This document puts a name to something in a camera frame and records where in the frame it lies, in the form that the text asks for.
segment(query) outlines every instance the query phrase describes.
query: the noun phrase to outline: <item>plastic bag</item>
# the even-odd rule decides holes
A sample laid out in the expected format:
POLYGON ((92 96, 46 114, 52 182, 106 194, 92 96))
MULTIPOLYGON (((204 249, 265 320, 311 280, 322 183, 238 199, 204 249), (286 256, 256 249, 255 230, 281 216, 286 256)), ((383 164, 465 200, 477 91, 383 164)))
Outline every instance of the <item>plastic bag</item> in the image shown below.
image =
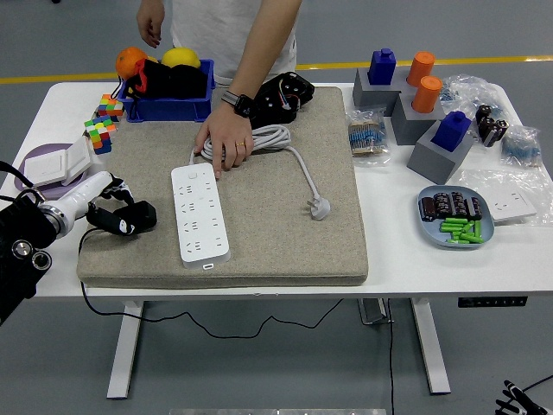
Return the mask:
POLYGON ((501 161, 522 168, 539 168, 543 165, 542 150, 537 141, 539 130, 513 125, 501 140, 501 161))
POLYGON ((544 169, 458 170, 450 181, 452 185, 465 186, 482 194, 489 188, 522 191, 537 213, 509 224, 553 227, 553 184, 544 169))
POLYGON ((390 161, 384 113, 385 108, 356 108, 346 114, 349 144, 355 164, 385 166, 390 161))
POLYGON ((451 111, 462 111, 467 118, 472 119, 468 132, 475 140, 480 140, 480 136, 474 116, 481 105, 489 105, 492 108, 490 118, 496 121, 503 119, 509 125, 514 124, 514 117, 501 102, 497 89, 486 80, 460 74, 444 78, 442 83, 440 102, 444 112, 447 114, 451 111))

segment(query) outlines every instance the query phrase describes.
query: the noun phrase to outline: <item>orange bottle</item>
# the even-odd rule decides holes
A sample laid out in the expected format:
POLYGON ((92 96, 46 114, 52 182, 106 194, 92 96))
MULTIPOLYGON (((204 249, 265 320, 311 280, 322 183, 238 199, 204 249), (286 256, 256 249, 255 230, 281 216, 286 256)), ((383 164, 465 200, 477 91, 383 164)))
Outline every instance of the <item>orange bottle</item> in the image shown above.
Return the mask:
POLYGON ((421 79, 424 76, 429 76, 432 73, 432 67, 434 66, 435 56, 430 52, 417 52, 413 63, 411 64, 411 70, 407 76, 407 83, 415 88, 418 88, 421 79))
POLYGON ((421 114, 434 111, 434 105, 440 96, 441 89, 442 80, 440 78, 424 76, 421 79, 421 85, 416 90, 415 99, 413 99, 411 106, 421 114))

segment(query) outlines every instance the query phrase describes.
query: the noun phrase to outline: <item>power outlet socket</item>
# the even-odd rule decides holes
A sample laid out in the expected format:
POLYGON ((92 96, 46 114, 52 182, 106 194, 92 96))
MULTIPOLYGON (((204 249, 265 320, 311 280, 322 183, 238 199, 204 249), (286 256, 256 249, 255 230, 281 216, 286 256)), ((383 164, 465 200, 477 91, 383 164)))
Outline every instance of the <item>power outlet socket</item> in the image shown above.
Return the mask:
POLYGON ((213 167, 192 164, 171 171, 182 263, 212 269, 231 258, 213 167))
POLYGON ((519 188, 486 188, 480 192, 494 222, 533 216, 536 209, 519 188))

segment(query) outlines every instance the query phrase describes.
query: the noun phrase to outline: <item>power cord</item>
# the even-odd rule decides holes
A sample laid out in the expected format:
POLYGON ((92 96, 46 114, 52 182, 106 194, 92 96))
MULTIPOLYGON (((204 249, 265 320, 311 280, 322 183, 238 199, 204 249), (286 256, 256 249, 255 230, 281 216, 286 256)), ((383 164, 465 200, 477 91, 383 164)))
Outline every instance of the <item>power cord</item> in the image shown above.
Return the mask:
MULTIPOLYGON (((103 229, 100 229, 98 227, 94 227, 93 229, 89 229, 88 231, 85 232, 85 234, 82 236, 82 238, 80 239, 80 243, 79 243, 79 253, 80 251, 82 250, 82 247, 83 247, 83 243, 85 242, 85 238, 86 236, 88 236, 90 233, 92 232, 95 232, 95 231, 102 231, 103 229)), ((290 322, 290 321, 287 321, 287 320, 281 320, 279 318, 276 318, 274 316, 269 316, 267 317, 262 323, 261 325, 259 326, 259 329, 257 330, 257 333, 255 335, 214 335, 213 333, 211 333, 205 326, 203 326, 202 324, 200 324, 199 322, 197 322, 194 317, 188 312, 188 311, 183 311, 182 313, 180 314, 177 314, 175 316, 166 316, 166 317, 161 317, 161 318, 146 318, 146 317, 141 317, 141 316, 135 316, 133 314, 129 314, 129 313, 124 313, 124 312, 112 312, 112 313, 106 313, 106 312, 103 312, 103 311, 98 311, 96 310, 92 304, 90 303, 90 300, 88 299, 88 296, 86 294, 86 290, 85 290, 85 285, 81 282, 80 283, 80 289, 82 291, 82 294, 83 294, 83 298, 85 299, 85 303, 86 305, 88 306, 88 308, 95 314, 99 315, 99 316, 127 316, 127 317, 131 317, 131 318, 136 318, 137 320, 140 320, 141 322, 163 322, 165 320, 174 320, 176 318, 179 318, 179 317, 182 317, 182 316, 188 316, 190 318, 190 320, 192 320, 192 322, 197 325, 198 327, 200 327, 201 329, 203 329, 210 337, 213 337, 215 339, 253 339, 257 336, 259 336, 259 334, 261 333, 261 330, 263 330, 263 327, 264 325, 269 322, 270 320, 274 320, 276 322, 279 322, 279 323, 282 323, 282 324, 292 324, 292 325, 295 325, 295 326, 300 326, 300 327, 304 327, 305 329, 316 329, 321 323, 322 321, 332 312, 334 311, 334 309, 336 307, 338 307, 340 305, 340 303, 342 301, 344 301, 344 299, 340 299, 335 305, 333 305, 330 310, 328 310, 320 319, 319 321, 313 325, 313 326, 308 326, 307 324, 303 324, 301 322, 290 322)))
POLYGON ((391 415, 396 414, 396 408, 394 406, 394 369, 392 365, 392 351, 394 349, 394 321, 391 316, 390 299, 388 298, 388 316, 390 319, 390 399, 391 399, 391 415))
MULTIPOLYGON (((266 125, 265 127, 257 128, 251 132, 253 137, 253 151, 257 150, 288 150, 296 156, 298 162, 302 166, 303 174, 308 179, 309 186, 313 191, 313 199, 308 201, 311 207, 311 216, 315 220, 323 220, 330 213, 330 202, 325 199, 317 191, 317 187, 313 182, 313 178, 308 172, 308 168, 302 159, 300 153, 292 147, 291 134, 288 128, 283 125, 273 124, 266 125)), ((204 143, 204 148, 201 151, 201 155, 207 160, 213 160, 213 145, 211 138, 208 137, 204 143)), ((190 154, 189 164, 194 164, 194 152, 190 154)))

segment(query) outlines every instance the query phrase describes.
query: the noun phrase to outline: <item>white table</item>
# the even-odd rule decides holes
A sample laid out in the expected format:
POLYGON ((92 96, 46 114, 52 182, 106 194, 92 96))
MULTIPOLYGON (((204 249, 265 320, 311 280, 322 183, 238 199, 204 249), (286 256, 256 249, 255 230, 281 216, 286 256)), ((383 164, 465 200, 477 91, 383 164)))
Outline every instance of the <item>white table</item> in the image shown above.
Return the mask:
MULTIPOLYGON (((53 86, 38 111, 13 164, 18 166, 33 148, 47 143, 73 143, 81 136, 103 93, 115 83, 61 83, 53 86)), ((352 84, 337 86, 346 108, 353 106, 352 84)), ((553 293, 553 227, 496 227, 493 239, 480 249, 441 249, 428 242, 417 224, 416 196, 434 183, 407 169, 412 146, 396 146, 383 168, 355 170, 369 256, 369 276, 354 287, 250 287, 205 290, 121 290, 87 288, 87 295, 125 302, 127 312, 140 314, 143 301, 268 298, 385 298, 412 299, 432 393, 449 393, 428 297, 527 296, 553 293)), ((490 152, 473 148, 462 169, 493 169, 490 152)), ((16 196, 12 176, 0 194, 16 196)), ((37 298, 81 298, 76 275, 79 239, 86 223, 79 220, 65 238, 48 251, 53 266, 37 286, 37 298)), ((108 398, 127 395, 139 321, 124 317, 114 361, 108 398)))

